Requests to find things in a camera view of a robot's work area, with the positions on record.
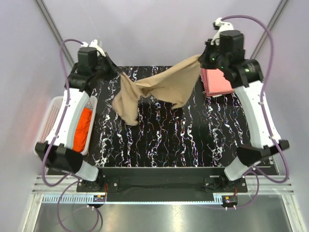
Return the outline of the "beige t shirt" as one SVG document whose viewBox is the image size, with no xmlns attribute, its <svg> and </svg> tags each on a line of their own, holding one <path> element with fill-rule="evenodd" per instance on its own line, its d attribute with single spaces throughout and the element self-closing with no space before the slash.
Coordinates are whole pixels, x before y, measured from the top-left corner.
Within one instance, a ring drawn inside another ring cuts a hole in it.
<svg viewBox="0 0 309 232">
<path fill-rule="evenodd" d="M 112 101 L 113 110 L 130 126 L 138 125 L 138 103 L 141 97 L 153 96 L 172 103 L 172 108 L 183 107 L 190 98 L 200 75 L 201 55 L 191 56 L 159 74 L 131 81 L 120 74 L 120 91 Z"/>
</svg>

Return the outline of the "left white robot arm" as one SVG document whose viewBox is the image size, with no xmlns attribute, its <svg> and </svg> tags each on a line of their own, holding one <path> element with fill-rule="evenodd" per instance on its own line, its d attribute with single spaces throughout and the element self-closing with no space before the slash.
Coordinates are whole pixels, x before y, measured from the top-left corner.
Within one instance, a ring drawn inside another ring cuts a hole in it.
<svg viewBox="0 0 309 232">
<path fill-rule="evenodd" d="M 100 80 L 109 81 L 117 75 L 118 67 L 101 47 L 88 45 L 79 49 L 78 61 L 66 79 L 62 104 L 53 128 L 44 142 L 35 145 L 43 168 L 86 180 L 93 191 L 104 187 L 98 168 L 84 161 L 82 153 L 73 150 L 73 143 L 80 116 L 93 89 Z"/>
</svg>

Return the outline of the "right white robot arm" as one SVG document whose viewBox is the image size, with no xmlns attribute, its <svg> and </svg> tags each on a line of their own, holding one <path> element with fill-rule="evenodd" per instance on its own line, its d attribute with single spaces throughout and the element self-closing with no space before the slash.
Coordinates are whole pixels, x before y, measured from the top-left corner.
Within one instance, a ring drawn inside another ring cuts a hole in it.
<svg viewBox="0 0 309 232">
<path fill-rule="evenodd" d="M 264 77 L 258 61 L 244 57 L 244 35 L 238 30 L 228 29 L 216 33 L 205 45 L 203 54 L 198 58 L 201 67 L 223 72 L 242 105 L 250 132 L 250 144 L 237 148 L 237 157 L 225 167 L 219 179 L 220 188 L 228 192 L 236 187 L 236 180 L 251 167 L 288 149 L 290 145 L 278 134 L 271 118 L 262 92 Z"/>
</svg>

